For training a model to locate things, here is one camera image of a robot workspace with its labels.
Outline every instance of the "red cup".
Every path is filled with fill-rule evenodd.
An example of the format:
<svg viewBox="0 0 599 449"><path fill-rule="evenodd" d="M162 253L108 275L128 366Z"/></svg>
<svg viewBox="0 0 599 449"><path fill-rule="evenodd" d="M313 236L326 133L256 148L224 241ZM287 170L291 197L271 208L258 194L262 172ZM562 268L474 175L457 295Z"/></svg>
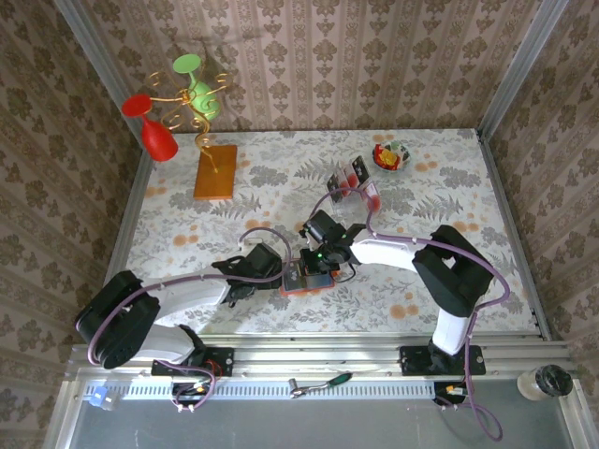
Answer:
<svg viewBox="0 0 599 449"><path fill-rule="evenodd" d="M149 120L145 114L152 110L152 99L149 95L139 94L128 98L121 106L125 117L141 117L141 141L146 151L156 162L165 162L179 150L177 141L168 128L159 122Z"/></svg>
<svg viewBox="0 0 599 449"><path fill-rule="evenodd" d="M347 178L345 177L345 173L343 173L343 170L337 170L336 173L337 175L337 181L339 182L339 187L342 189L346 189L349 187L349 182L347 182ZM341 192L341 194L343 196L349 196L349 194L351 194L351 192L349 190L343 190Z"/></svg>
<svg viewBox="0 0 599 449"><path fill-rule="evenodd" d="M345 167L343 167L343 173L345 173L345 177L347 178L347 182L349 183L349 186L351 188L355 189L356 187L358 187L358 175L354 171L354 168L351 164L347 164Z"/></svg>
<svg viewBox="0 0 599 449"><path fill-rule="evenodd" d="M371 199L372 201L368 201L368 198L366 198L368 210L377 213L381 209L381 197L379 195L373 195L371 196Z"/></svg>

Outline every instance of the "gray floor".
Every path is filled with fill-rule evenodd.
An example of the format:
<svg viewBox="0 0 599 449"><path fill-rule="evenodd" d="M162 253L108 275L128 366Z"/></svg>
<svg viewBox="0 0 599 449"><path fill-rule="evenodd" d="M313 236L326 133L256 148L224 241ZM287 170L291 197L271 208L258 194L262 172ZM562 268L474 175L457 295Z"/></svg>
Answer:
<svg viewBox="0 0 599 449"><path fill-rule="evenodd" d="M469 410L441 412L429 401L214 400L177 413L166 401L123 401L113 412L84 403L77 449L398 449L572 447L557 400L530 402L515 382L476 386L477 401L504 427L494 443Z"/></svg>

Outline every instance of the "gold wire stand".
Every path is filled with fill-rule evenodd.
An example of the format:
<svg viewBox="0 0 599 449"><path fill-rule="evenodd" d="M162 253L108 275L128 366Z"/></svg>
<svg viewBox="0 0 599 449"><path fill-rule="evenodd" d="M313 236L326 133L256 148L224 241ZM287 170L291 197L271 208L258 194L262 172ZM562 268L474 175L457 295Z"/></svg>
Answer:
<svg viewBox="0 0 599 449"><path fill-rule="evenodd" d="M210 115L214 114L215 112L204 114L194 107L192 101L198 97L198 95L195 93L196 85L194 85L191 89L183 88L175 82L168 72L154 72L148 77L148 80L151 83L151 86L155 87L161 84L160 79L165 76L168 77L170 83L177 89L177 96L174 98L153 97L152 100L179 104L176 108L164 114L160 121L170 131L177 129L184 122L184 117L181 114L180 109L183 106L187 106L194 112L194 118L191 120L190 124L199 132L195 138L195 143L200 151L200 156L197 166L194 199L231 199L233 197L233 183L235 181L237 146L209 145L209 118ZM228 73L220 73L216 76L216 82L222 85L203 94L202 96L214 94L218 91L226 89L231 84L230 75Z"/></svg>

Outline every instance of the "floral tablecloth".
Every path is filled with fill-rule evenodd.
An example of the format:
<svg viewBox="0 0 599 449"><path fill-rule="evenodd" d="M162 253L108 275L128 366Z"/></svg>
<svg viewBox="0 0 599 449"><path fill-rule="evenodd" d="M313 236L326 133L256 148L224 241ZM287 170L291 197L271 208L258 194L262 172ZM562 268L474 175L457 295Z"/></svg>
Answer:
<svg viewBox="0 0 599 449"><path fill-rule="evenodd" d="M504 222L473 130L302 131L232 133L216 144L238 146L232 200L196 201L193 190L199 151L194 135L178 135L180 149L155 164L148 182L127 267L141 277L184 274L238 251L237 237L257 225L282 232L299 255L297 233L338 164L362 154L383 202L373 220L378 230L428 236L441 224L454 225L508 279L512 297L483 311L477 330L534 333L535 324ZM375 142L399 139L412 155L401 173L374 167ZM331 202L324 209L333 213ZM365 208L344 217L363 223ZM262 237L280 254L285 247ZM485 299L502 292L493 282ZM437 306L410 271L360 266L358 276L333 289L305 296L258 292L228 306L179 312L164 324L187 324L203 333L405 332L434 330Z"/></svg>

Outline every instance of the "black lid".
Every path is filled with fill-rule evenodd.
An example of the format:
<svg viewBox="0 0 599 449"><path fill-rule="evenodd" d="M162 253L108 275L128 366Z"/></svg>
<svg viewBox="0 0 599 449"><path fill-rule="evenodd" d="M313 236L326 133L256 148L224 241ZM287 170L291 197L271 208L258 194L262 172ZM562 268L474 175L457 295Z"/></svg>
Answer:
<svg viewBox="0 0 599 449"><path fill-rule="evenodd" d="M567 396L572 391L572 376L557 365L546 365L539 368L534 375L536 384L546 395Z"/></svg>

